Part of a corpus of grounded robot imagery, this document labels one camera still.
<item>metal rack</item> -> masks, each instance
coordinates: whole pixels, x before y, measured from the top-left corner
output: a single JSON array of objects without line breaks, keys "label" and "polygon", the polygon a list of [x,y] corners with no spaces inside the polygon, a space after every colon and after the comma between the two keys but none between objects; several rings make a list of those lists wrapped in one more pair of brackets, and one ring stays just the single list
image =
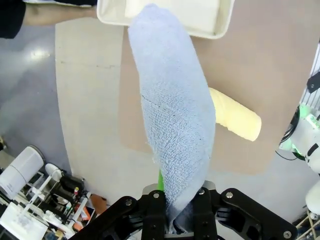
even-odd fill
[{"label": "metal rack", "polygon": [[309,221],[309,223],[310,223],[310,228],[309,228],[307,231],[305,231],[301,236],[299,236],[296,240],[300,240],[300,239],[305,238],[309,233],[312,233],[312,234],[313,234],[313,239],[314,239],[314,240],[320,240],[319,236],[317,237],[317,235],[316,235],[316,230],[315,230],[315,226],[317,226],[318,224],[320,224],[320,220],[318,220],[317,222],[314,223],[313,220],[312,220],[311,217],[310,217],[310,211],[307,210],[306,213],[307,213],[307,216],[296,226],[296,228],[297,228],[297,229],[300,228],[300,227],[302,226],[302,224],[303,224],[306,220]]},{"label": "metal rack", "polygon": [[[320,43],[315,52],[315,57],[313,65],[310,72],[310,77],[320,72]],[[305,88],[300,100],[300,104],[305,104],[317,111],[320,110],[320,89],[316,90],[313,93],[309,93],[308,89]]]}]

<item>gray floor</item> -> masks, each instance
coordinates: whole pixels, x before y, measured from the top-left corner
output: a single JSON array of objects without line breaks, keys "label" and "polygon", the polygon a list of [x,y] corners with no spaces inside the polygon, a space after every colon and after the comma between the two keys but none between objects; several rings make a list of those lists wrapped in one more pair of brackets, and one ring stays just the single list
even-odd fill
[{"label": "gray floor", "polygon": [[23,27],[0,39],[0,135],[17,156],[35,145],[46,161],[70,171],[57,97],[55,27]]}]

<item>screw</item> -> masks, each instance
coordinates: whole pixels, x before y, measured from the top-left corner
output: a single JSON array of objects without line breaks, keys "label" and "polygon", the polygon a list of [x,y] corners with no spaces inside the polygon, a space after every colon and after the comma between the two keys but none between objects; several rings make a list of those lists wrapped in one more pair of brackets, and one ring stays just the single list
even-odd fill
[{"label": "screw", "polygon": [[284,237],[285,239],[289,239],[289,238],[291,238],[291,236],[292,236],[292,234],[291,234],[290,231],[285,231],[285,232],[283,233],[283,237]]},{"label": "screw", "polygon": [[202,188],[200,188],[200,190],[199,190],[199,195],[203,195],[203,194],[205,194],[205,190],[203,190]]},{"label": "screw", "polygon": [[125,205],[130,206],[131,204],[132,204],[132,201],[130,199],[125,201]]},{"label": "screw", "polygon": [[231,199],[234,195],[232,194],[232,192],[227,192],[225,196],[227,199]]}]

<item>cardboard sheet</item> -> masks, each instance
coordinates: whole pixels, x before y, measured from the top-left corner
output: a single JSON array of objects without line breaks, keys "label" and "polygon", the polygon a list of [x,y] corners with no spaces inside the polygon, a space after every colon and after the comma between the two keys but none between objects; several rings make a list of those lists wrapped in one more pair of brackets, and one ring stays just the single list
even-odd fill
[{"label": "cardboard sheet", "polygon": [[[320,37],[318,0],[235,1],[229,30],[218,40],[193,43],[209,87],[262,118],[255,142],[217,125],[211,165],[244,174],[264,171],[273,159],[309,78]],[[139,76],[124,30],[119,132],[131,149],[151,152],[139,95]]]}]

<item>terry cloth towel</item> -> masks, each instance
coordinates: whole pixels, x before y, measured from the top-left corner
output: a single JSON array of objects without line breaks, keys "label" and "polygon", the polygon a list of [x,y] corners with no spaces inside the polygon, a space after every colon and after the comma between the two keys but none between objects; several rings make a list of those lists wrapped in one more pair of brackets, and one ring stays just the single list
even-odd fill
[{"label": "terry cloth towel", "polygon": [[167,232],[192,231],[185,208],[205,181],[215,135],[208,84],[188,33],[167,9],[147,5],[128,34],[146,136],[163,175]]}]

